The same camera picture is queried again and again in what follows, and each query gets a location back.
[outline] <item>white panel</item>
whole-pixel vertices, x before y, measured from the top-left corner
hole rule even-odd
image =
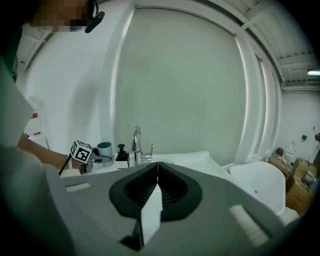
[[[26,63],[27,60],[29,59],[30,55],[34,52],[35,47],[37,46],[37,43],[39,40],[22,33],[18,51],[17,51],[17,56],[19,62]]]
[[[247,35],[248,42],[252,46],[254,52],[264,61],[268,62],[271,66],[275,65],[275,68],[278,70],[280,77],[283,77],[283,71],[280,68],[278,59],[276,58],[274,50],[271,48],[271,46],[268,44],[268,42],[265,40],[265,38],[260,34],[260,32],[256,29],[255,26],[250,26],[250,29],[252,32],[256,35],[256,37],[261,41],[261,43],[264,45],[265,49],[268,51],[269,56],[266,55],[266,52],[262,47],[258,44],[258,42],[249,34],[245,33]]]
[[[275,147],[278,141],[279,130],[280,130],[280,120],[282,116],[282,89],[280,86],[280,81],[277,77],[276,71],[272,69],[272,77],[274,84],[274,96],[275,96],[275,109],[274,109],[274,122],[271,137],[273,141],[270,140],[269,150],[270,152],[275,151]]]
[[[246,90],[235,38],[186,13],[138,9],[121,52],[116,84],[116,143],[129,151],[141,126],[145,153],[208,150],[234,161],[245,119]]]
[[[272,76],[272,67],[266,63],[261,63],[263,76],[265,81],[265,96],[266,96],[266,112],[263,136],[258,154],[264,156],[268,150],[275,120],[275,87]]]
[[[259,66],[259,71],[260,71],[259,73],[260,73],[261,82],[262,82],[262,102],[263,102],[262,105],[263,105],[263,108],[262,108],[262,121],[261,121],[260,133],[259,133],[259,137],[258,137],[253,154],[258,153],[258,149],[261,145],[262,137],[264,134],[265,122],[266,122],[266,105],[267,105],[267,103],[266,103],[266,101],[267,101],[266,100],[266,83],[265,83],[264,72],[262,69],[261,61],[258,58],[256,58],[256,60],[257,60],[258,66]]]
[[[256,33],[256,35],[259,34],[259,32],[257,30],[255,30],[254,26],[251,26],[251,29],[253,29],[253,31]],[[277,59],[276,57],[273,55],[273,51],[270,49],[270,46],[268,45],[267,42],[264,41],[264,38],[260,35],[260,37],[258,36],[258,38],[262,41],[262,43],[266,46],[267,50],[269,51],[269,53],[271,54],[272,59],[275,61],[276,65],[279,68],[279,72],[282,73],[282,70],[280,69],[279,64],[277,64]],[[251,37],[248,36],[248,40],[250,45],[253,47],[254,52],[262,59],[262,63],[265,63],[266,65],[269,65],[270,67],[272,67],[272,63],[270,62],[269,58],[266,56],[265,52],[263,51],[263,49],[258,45],[258,43]],[[281,109],[281,88],[280,88],[280,84],[279,84],[279,79],[277,78],[277,75],[273,69],[272,69],[272,75],[274,74],[274,77],[272,77],[272,79],[277,79],[277,93],[275,93],[275,109],[277,109],[277,105],[279,106],[278,109]],[[285,73],[285,71],[283,71],[283,73],[281,74],[281,76],[286,75],[287,73]],[[275,145],[275,140],[277,139],[277,133],[279,130],[279,125],[280,125],[280,116],[281,116],[281,111],[274,111],[274,121],[273,124],[274,126],[276,126],[275,128],[275,136],[274,136],[274,141],[271,141],[271,143],[273,143],[273,147]]]
[[[29,66],[29,63],[31,61],[31,59],[33,58],[33,56],[36,54],[37,50],[39,49],[39,47],[44,43],[46,44],[46,41],[45,39],[47,38],[47,36],[49,36],[49,34],[51,33],[51,31],[47,30],[43,35],[42,35],[42,38],[43,39],[39,39],[37,44],[35,45],[35,47],[33,48],[33,50],[29,53],[29,57],[28,59],[26,60],[25,62],[25,65],[24,65],[24,70],[27,69],[27,67]]]
[[[239,32],[236,37],[244,65],[246,85],[246,107],[244,128],[235,156],[235,164],[249,163],[254,154],[262,121],[263,91],[262,81],[257,65],[257,57],[251,47],[246,32]]]

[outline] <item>person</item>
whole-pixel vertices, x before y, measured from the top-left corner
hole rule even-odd
[[[94,0],[21,0],[14,4],[20,8],[15,12],[15,16],[9,20],[9,25],[3,26],[3,34],[7,40],[1,42],[1,56],[11,74],[14,73],[15,59],[22,36],[22,25],[30,24],[31,27],[51,27],[58,30],[61,27],[67,27],[70,30],[75,30],[85,26],[88,17],[92,17],[94,11]],[[13,8],[10,1],[7,10]],[[68,157],[38,145],[24,134],[21,135],[17,146],[22,151],[27,151],[38,157],[43,164],[51,164],[58,170],[62,168]],[[72,168],[80,169],[82,165],[82,162],[72,159]]]

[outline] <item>mug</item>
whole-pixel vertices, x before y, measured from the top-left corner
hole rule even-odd
[[[112,144],[110,142],[101,142],[97,148],[100,156],[113,158]]]

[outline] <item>ceiling beam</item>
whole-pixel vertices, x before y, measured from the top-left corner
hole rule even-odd
[[[297,86],[316,86],[318,88],[320,88],[320,81],[287,81],[285,82],[285,86],[284,87],[297,87]]]
[[[241,28],[247,29],[250,25],[258,22],[263,17],[271,13],[275,8],[279,7],[279,3],[276,0],[265,0],[258,3],[255,7],[249,10],[244,17],[248,20]]]
[[[303,64],[314,64],[319,66],[319,60],[317,56],[313,53],[301,54],[287,58],[281,58],[278,60],[281,68],[286,68],[294,65],[303,65]]]
[[[248,21],[243,16],[242,13],[240,13],[238,10],[236,10],[234,7],[232,7],[230,4],[228,4],[224,0],[208,0],[208,1],[225,9],[227,12],[231,13],[233,16],[235,16],[237,19],[239,19],[242,23],[246,23]]]
[[[304,86],[304,85],[293,85],[282,87],[284,91],[306,91],[306,92],[318,92],[320,93],[320,86]]]

